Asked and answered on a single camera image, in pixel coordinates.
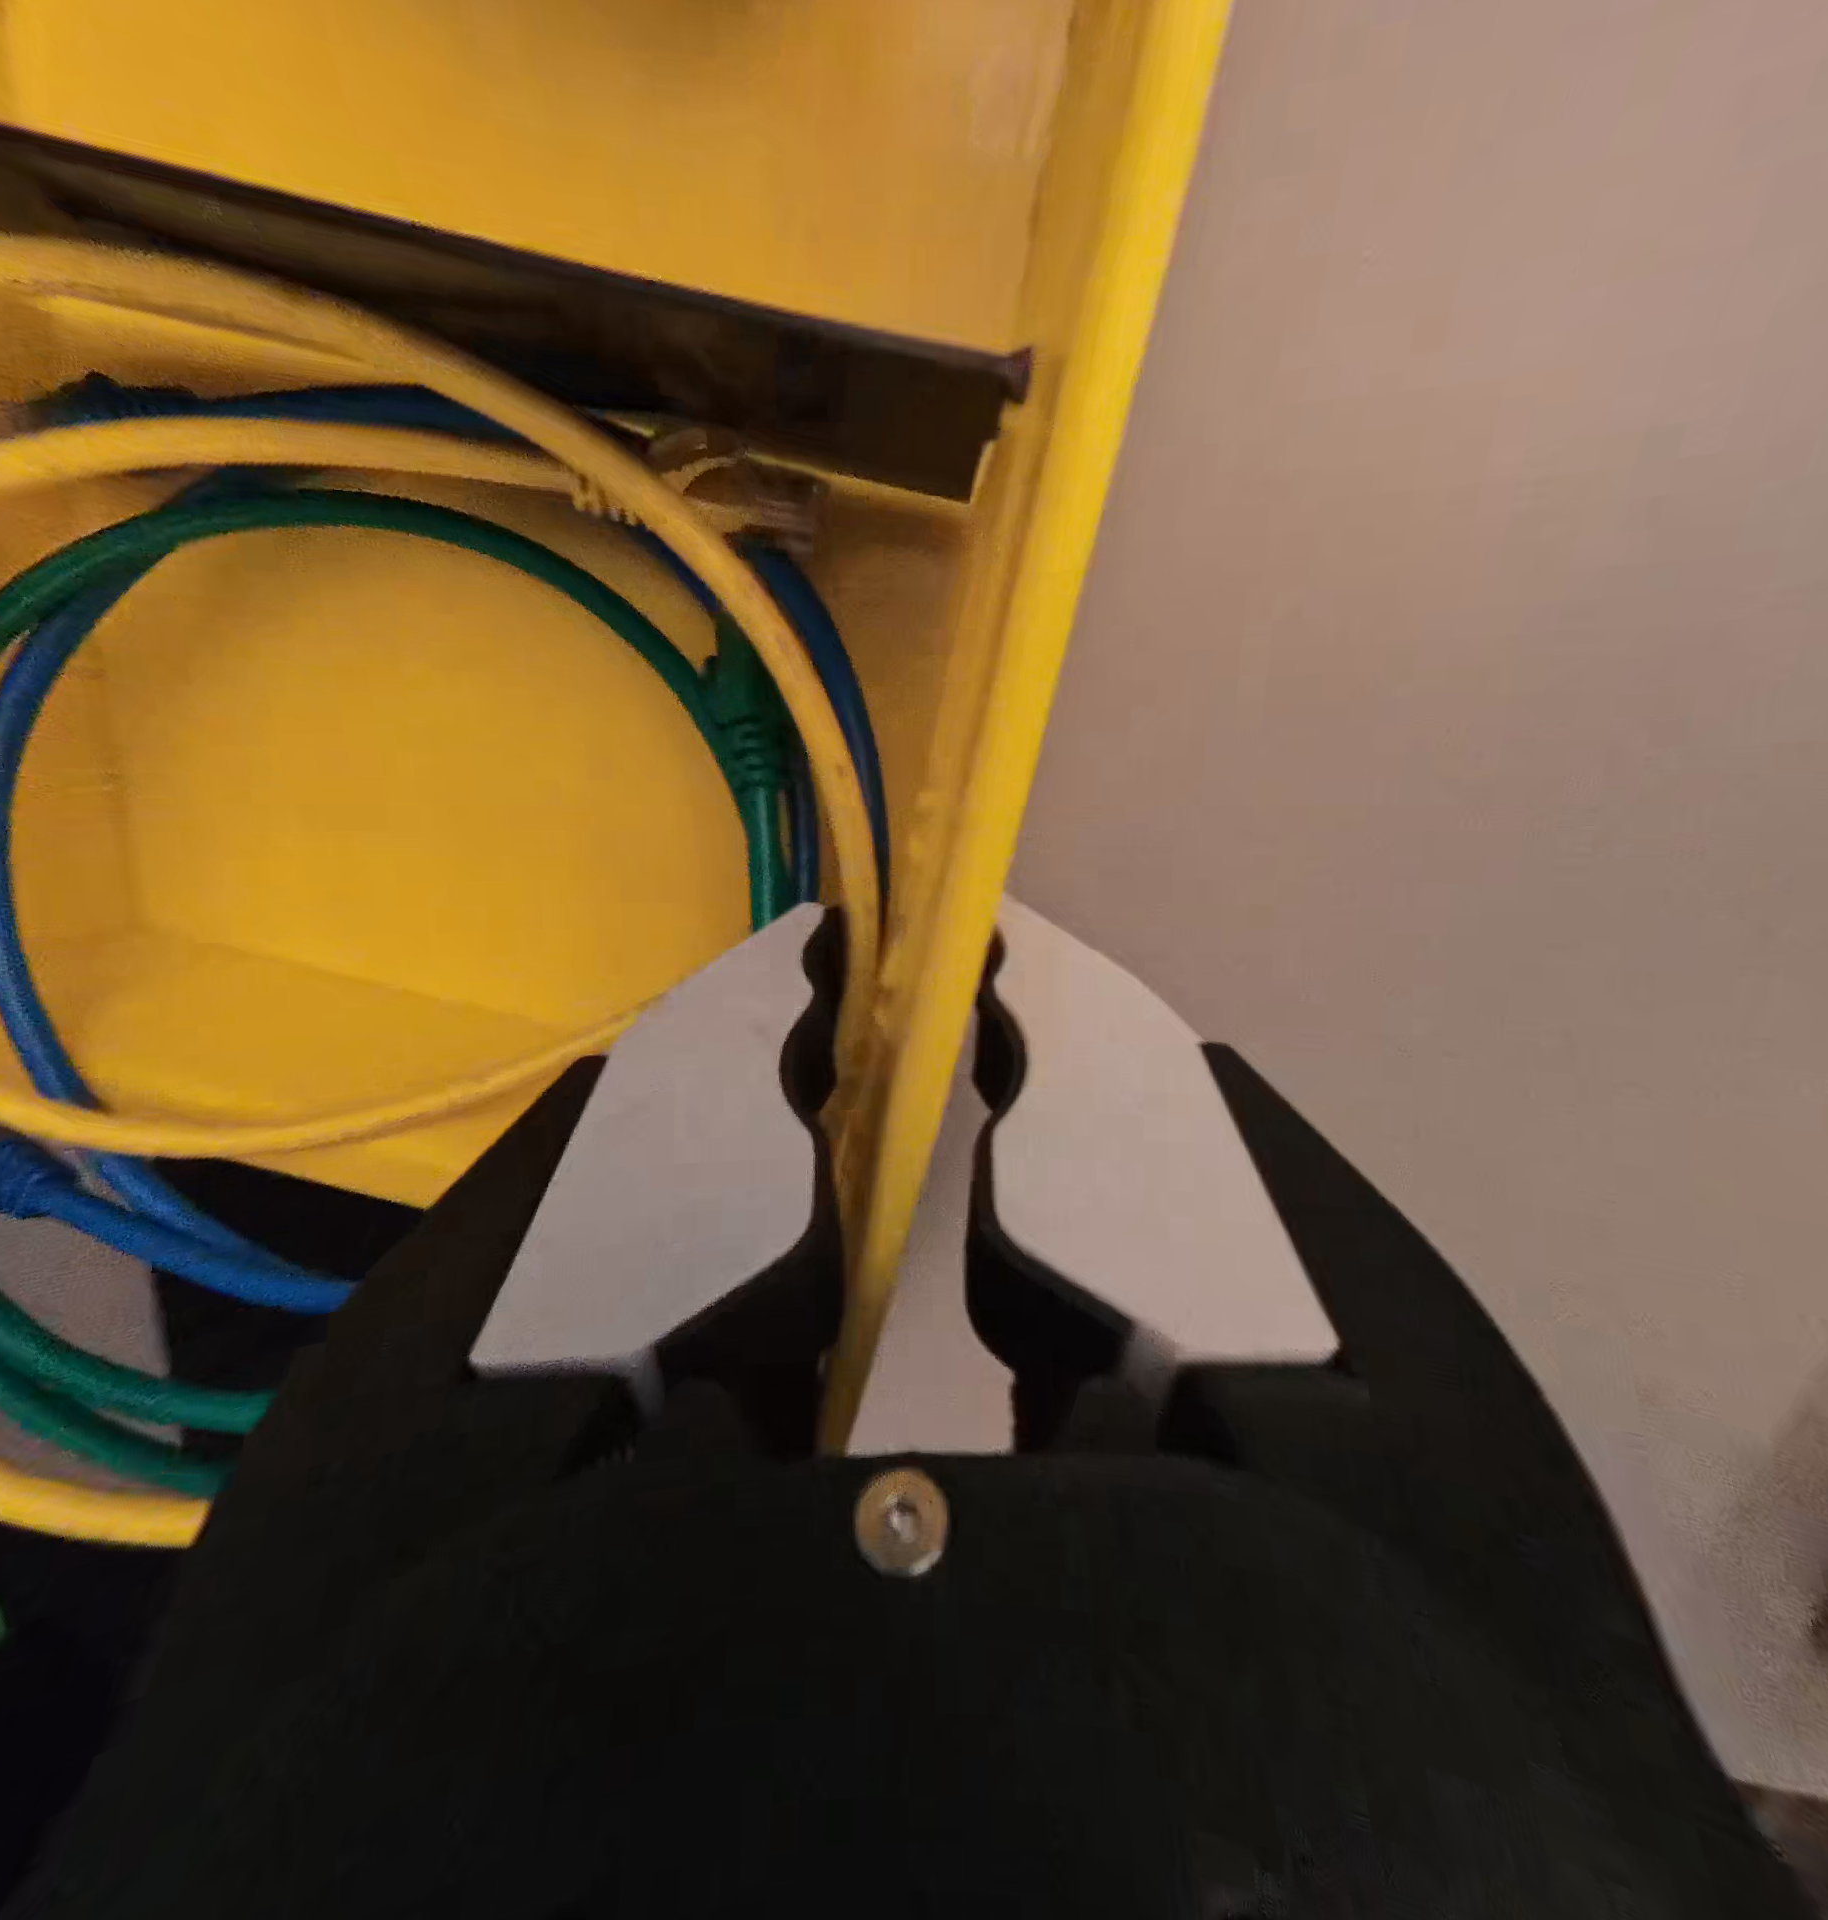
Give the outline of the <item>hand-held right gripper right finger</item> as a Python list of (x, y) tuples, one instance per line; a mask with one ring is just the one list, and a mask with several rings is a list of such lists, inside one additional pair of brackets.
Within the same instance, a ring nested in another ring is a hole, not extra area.
[(975, 997), (967, 1312), (1004, 1370), (1011, 1451), (1089, 1387), (1160, 1428), (1203, 1370), (1337, 1356), (1192, 1024), (1116, 960), (1003, 901)]

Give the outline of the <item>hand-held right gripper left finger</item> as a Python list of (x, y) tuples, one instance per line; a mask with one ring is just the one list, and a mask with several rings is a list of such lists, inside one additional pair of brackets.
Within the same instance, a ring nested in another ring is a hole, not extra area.
[(600, 1379), (651, 1421), (725, 1393), (758, 1444), (809, 1455), (844, 1306), (824, 1123), (847, 960), (837, 909), (781, 913), (606, 1055), (469, 1370)]

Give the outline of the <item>yellow plastic bin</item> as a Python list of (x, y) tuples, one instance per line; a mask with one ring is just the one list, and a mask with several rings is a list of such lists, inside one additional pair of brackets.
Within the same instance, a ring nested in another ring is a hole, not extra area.
[[(209, 468), (751, 616), (856, 945), (854, 1426), (1233, 5), (0, 5), (0, 587)], [(34, 979), (127, 1149), (423, 1205), (750, 933), (659, 678), (379, 529), (171, 554), (31, 724)]]

